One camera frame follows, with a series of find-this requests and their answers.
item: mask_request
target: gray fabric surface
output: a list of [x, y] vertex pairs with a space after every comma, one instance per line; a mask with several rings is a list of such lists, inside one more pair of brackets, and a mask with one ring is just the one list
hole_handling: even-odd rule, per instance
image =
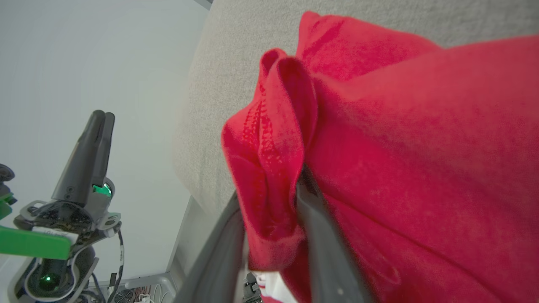
[[221, 129], [251, 101], [260, 56], [273, 47], [295, 53], [306, 10], [353, 16], [446, 47], [539, 31], [538, 0], [215, 0], [191, 65], [173, 151], [178, 177], [209, 214], [221, 213], [234, 191]]

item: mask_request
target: red sweatshirt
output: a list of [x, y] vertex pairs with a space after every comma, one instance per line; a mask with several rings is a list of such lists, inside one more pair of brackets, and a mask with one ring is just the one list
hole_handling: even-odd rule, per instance
[[250, 267], [310, 302], [303, 163], [381, 302], [539, 300], [539, 36], [442, 49], [304, 14], [225, 124]]

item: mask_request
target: green led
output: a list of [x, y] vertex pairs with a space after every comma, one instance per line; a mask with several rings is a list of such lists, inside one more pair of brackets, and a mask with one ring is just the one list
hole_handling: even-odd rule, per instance
[[46, 292], [56, 291], [60, 287], [60, 276], [55, 273], [49, 273], [39, 279], [39, 288]]
[[104, 194], [107, 197], [112, 197], [112, 190], [110, 189], [109, 185], [105, 183], [103, 187], [99, 187], [97, 185], [94, 185], [94, 192], [98, 192], [100, 194]]

